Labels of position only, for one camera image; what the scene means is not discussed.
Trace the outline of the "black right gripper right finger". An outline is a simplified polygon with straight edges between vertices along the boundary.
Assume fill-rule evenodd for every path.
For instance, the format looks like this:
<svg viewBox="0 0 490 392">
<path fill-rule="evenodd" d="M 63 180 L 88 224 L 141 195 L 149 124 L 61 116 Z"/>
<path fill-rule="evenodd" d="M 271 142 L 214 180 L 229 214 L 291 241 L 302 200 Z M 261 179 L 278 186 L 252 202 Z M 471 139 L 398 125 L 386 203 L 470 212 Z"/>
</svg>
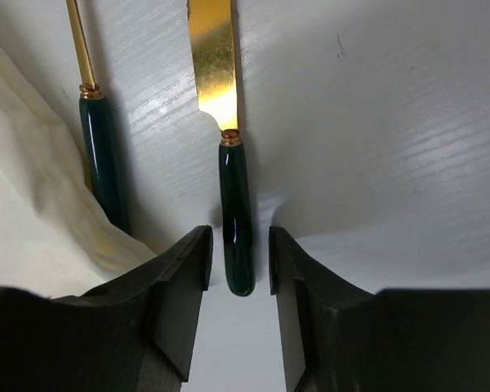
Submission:
<svg viewBox="0 0 490 392">
<path fill-rule="evenodd" d="M 269 230 L 290 391 L 490 391 L 490 290 L 365 292 Z"/>
</svg>

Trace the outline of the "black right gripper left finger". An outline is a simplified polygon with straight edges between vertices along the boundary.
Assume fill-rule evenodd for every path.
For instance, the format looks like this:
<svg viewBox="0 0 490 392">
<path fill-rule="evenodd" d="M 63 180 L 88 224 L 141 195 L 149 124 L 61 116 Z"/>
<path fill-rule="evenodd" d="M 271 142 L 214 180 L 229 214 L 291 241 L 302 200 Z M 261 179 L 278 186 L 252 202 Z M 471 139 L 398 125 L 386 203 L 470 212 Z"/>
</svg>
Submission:
<svg viewBox="0 0 490 392">
<path fill-rule="evenodd" d="M 212 267 L 211 227 L 81 296 L 0 287 L 0 391 L 178 391 Z"/>
</svg>

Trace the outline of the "cream cloth placemat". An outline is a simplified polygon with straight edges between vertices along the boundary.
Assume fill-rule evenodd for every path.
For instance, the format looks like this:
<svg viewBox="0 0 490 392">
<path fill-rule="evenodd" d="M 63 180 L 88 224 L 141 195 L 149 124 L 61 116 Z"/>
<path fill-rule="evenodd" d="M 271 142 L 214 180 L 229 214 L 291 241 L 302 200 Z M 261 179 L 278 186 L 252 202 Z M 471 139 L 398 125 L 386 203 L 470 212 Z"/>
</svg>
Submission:
<svg viewBox="0 0 490 392">
<path fill-rule="evenodd" d="M 70 130 L 0 47 L 0 286 L 80 295 L 153 257 L 109 222 Z"/>
</svg>

